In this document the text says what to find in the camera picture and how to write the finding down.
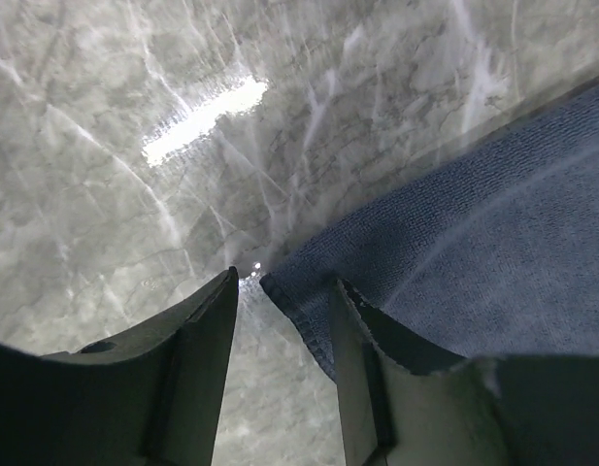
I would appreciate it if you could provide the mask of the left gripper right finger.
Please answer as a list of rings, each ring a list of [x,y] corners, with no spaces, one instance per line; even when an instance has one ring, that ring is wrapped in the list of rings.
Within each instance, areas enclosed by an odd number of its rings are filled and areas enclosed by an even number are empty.
[[[348,465],[510,465],[475,366],[367,303],[347,282],[329,326]]]

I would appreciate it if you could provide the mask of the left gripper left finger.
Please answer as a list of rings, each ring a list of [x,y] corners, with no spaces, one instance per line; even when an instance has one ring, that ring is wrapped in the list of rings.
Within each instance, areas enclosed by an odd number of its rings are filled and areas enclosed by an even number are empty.
[[[0,344],[0,465],[208,465],[239,297],[230,268],[76,352]]]

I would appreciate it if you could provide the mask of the grey towel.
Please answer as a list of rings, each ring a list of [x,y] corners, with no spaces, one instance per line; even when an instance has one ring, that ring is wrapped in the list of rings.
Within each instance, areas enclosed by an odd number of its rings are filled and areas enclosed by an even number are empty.
[[[328,376],[338,279],[464,356],[599,354],[599,83],[345,216],[261,279]]]

